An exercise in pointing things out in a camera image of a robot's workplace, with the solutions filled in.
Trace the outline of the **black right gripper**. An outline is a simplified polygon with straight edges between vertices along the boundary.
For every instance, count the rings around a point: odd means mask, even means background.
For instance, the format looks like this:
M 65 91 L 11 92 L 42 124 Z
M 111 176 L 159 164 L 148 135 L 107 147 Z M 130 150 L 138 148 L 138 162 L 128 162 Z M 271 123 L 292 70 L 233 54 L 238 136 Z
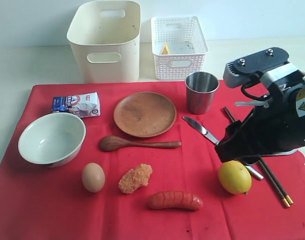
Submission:
M 253 108 L 244 120 L 225 128 L 224 138 L 215 147 L 221 162 L 273 156 L 305 147 L 305 80 L 293 72 L 275 82 L 269 91 L 269 107 Z

